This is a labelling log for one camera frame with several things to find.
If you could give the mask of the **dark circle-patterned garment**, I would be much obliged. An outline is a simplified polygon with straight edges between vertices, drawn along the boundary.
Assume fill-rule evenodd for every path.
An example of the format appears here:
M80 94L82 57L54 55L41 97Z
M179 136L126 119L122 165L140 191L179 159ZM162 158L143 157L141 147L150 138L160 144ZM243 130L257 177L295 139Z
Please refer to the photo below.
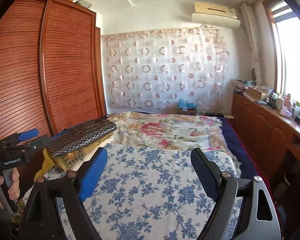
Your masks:
M52 157L66 155L105 138L116 129L117 125L108 119L85 121L54 135L47 152Z

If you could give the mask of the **navy blue bed sheet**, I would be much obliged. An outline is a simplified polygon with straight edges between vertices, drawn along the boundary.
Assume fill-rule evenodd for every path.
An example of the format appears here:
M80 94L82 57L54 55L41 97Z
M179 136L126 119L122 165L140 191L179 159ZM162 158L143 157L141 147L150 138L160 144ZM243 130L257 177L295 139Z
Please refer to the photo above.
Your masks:
M218 118L221 122L222 135L226 145L233 155L233 162L240 178L252 179L254 176L262 176L262 173L247 148L226 118Z

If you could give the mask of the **blue floral white quilt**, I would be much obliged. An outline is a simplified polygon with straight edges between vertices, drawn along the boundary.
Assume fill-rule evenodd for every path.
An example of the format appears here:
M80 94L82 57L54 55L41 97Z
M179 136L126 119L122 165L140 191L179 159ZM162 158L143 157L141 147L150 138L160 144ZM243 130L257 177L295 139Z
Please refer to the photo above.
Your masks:
M107 143L84 206L102 239L196 239L213 211L189 150Z

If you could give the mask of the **teal object behind bed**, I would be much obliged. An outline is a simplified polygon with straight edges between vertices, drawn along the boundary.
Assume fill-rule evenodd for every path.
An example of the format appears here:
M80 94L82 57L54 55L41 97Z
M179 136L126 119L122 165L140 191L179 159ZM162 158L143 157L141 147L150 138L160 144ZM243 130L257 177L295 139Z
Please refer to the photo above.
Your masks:
M183 111L186 109L197 109L197 105L192 102L187 102L184 99L178 100L178 107L181 108Z

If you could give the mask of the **wooden sideboard cabinet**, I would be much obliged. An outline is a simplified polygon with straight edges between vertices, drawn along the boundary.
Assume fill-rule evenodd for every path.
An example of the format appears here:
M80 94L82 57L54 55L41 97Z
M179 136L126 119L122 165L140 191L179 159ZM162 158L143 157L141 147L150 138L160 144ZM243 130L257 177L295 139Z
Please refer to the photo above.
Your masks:
M268 179L293 165L289 154L300 163L300 124L238 93L233 93L231 114L235 131Z

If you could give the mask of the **cardboard box on sideboard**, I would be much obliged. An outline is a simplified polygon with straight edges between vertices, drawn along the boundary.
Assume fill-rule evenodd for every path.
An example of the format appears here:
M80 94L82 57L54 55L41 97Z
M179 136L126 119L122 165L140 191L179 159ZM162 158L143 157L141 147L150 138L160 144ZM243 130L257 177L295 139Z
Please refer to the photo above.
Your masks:
M265 101L266 98L267 98L267 94L266 93L262 93L261 91L259 90L256 90L252 87L249 87L247 90L246 90L246 93L251 97L253 98L254 100L259 100L259 101Z

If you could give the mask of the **pink bottle on sideboard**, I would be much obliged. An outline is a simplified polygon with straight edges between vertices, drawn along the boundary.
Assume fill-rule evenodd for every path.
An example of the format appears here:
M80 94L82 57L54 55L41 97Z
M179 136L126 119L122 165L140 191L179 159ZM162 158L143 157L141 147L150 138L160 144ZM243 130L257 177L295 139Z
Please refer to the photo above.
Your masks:
M284 97L280 115L289 119L292 118L292 99L290 94L286 94Z

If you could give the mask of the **red wooden wardrobe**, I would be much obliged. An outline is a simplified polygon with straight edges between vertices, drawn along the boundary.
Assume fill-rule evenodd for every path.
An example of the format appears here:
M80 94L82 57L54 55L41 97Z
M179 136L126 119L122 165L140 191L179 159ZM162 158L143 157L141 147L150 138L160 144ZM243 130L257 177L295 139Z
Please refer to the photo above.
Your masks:
M16 0L0 20L0 139L55 135L106 114L96 13L68 0Z

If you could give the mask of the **white circle-patterned curtain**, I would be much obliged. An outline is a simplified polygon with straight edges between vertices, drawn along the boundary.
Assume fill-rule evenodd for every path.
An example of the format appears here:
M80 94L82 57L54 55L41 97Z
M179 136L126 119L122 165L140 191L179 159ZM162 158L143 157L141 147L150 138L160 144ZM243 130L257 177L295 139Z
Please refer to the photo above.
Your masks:
M110 110L163 113L185 102L198 112L222 111L230 54L219 28L104 35L101 46Z

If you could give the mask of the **beige window drape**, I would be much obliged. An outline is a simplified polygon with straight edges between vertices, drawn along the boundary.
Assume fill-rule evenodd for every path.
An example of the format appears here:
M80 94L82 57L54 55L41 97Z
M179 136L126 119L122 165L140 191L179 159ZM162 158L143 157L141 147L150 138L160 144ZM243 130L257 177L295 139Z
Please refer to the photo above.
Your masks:
M251 75L255 77L256 84L261 85L262 76L259 54L259 35L256 18L252 7L247 3L242 3L240 6L240 10L242 13L243 23L248 36L249 45L252 53Z

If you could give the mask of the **window with wooden frame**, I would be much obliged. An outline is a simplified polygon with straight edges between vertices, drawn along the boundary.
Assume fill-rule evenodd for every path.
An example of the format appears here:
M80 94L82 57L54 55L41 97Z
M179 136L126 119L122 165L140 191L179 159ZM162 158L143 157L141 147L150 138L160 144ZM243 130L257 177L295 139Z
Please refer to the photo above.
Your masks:
M274 39L275 89L300 103L300 20L284 0L265 0L263 6Z

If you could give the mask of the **white wall air conditioner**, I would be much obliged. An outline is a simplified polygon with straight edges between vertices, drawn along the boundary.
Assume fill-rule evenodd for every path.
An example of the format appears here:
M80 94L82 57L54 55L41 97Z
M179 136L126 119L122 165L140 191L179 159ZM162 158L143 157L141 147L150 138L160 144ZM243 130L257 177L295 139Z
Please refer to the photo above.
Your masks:
M195 2L192 22L237 29L241 25L234 8L223 5Z

